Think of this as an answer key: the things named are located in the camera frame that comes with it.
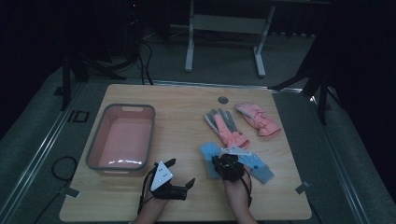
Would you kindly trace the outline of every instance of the hand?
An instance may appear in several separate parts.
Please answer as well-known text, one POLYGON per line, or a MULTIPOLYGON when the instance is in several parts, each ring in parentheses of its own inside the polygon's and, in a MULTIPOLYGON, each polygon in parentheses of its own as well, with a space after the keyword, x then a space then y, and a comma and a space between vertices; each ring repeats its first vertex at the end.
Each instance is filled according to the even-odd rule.
MULTIPOLYGON (((245 173, 242 178, 245 180, 247 184, 247 188, 251 191, 251 183, 250 183, 250 168, 245 166, 245 173)), ((227 198, 227 203, 230 206, 233 215, 236 218, 238 223, 257 223, 254 219, 253 215, 251 215, 248 207, 248 193, 245 188, 245 185, 241 180, 237 180, 235 182, 231 182, 228 180, 223 180, 225 194, 227 198)))
POLYGON ((140 210, 139 215, 134 220, 134 224, 152 224, 160 218, 163 213, 163 209, 169 200, 155 198, 149 188, 146 188, 145 199, 143 201, 143 207, 140 210))

